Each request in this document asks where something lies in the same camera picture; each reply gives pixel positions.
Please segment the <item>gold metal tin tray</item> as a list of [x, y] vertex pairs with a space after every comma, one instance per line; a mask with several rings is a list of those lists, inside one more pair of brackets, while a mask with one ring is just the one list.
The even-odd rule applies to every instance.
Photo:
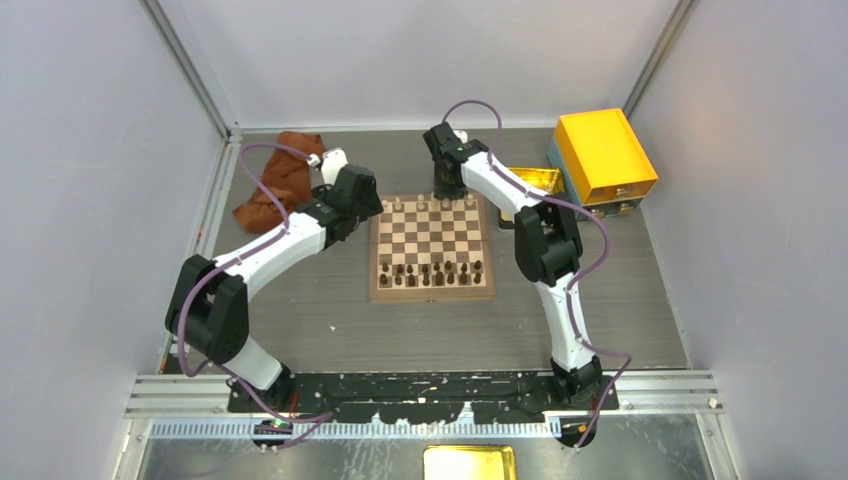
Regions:
[[[546, 194], [558, 194], [565, 191], [563, 173], [557, 168], [510, 166], [508, 170], [525, 183], [544, 191]], [[498, 229], [501, 231], [512, 230], [514, 228], [513, 217], [502, 210], [498, 210], [498, 212]]]

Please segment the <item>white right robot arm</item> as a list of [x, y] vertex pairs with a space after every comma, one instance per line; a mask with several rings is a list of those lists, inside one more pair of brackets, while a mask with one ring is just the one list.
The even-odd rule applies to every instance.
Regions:
[[551, 336], [555, 396], [567, 410], [582, 409], [601, 382], [595, 353], [580, 341], [585, 321], [575, 279], [583, 253], [577, 220], [552, 196], [504, 167], [490, 149], [469, 140], [447, 122], [423, 134], [434, 162], [434, 195], [459, 200], [473, 190], [512, 216], [514, 256], [523, 276], [536, 287]]

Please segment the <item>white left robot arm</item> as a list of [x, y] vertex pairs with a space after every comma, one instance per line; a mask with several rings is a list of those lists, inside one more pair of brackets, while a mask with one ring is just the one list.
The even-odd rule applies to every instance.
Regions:
[[343, 166], [334, 183], [315, 194], [286, 222], [244, 247], [216, 259], [187, 259], [164, 321], [178, 341], [251, 385], [253, 400], [269, 413], [290, 403], [290, 371], [251, 337], [250, 300], [278, 275], [345, 241], [383, 211], [375, 176], [361, 166]]

